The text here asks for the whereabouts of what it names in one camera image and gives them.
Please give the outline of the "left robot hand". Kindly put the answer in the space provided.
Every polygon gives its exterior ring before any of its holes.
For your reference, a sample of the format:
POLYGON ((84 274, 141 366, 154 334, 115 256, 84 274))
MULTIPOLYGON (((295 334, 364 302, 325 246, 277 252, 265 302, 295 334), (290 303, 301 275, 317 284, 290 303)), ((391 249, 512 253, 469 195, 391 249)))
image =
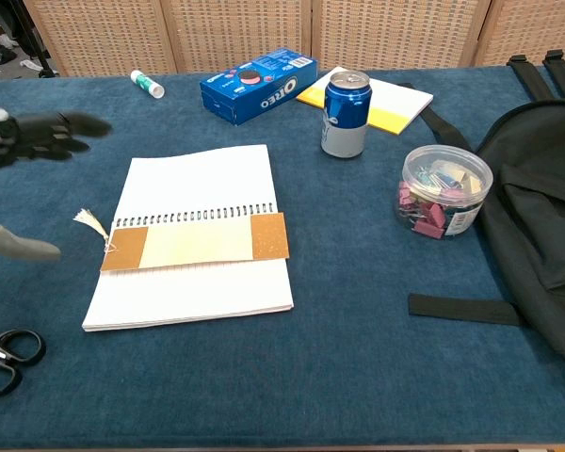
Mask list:
MULTIPOLYGON (((69 160, 89 149, 78 137, 105 137, 109 122, 83 112, 49 112, 14 117, 0 108, 0 169, 21 160, 69 160)), ((48 242, 20 237, 0 225, 0 255, 27 261, 60 258, 48 242)))

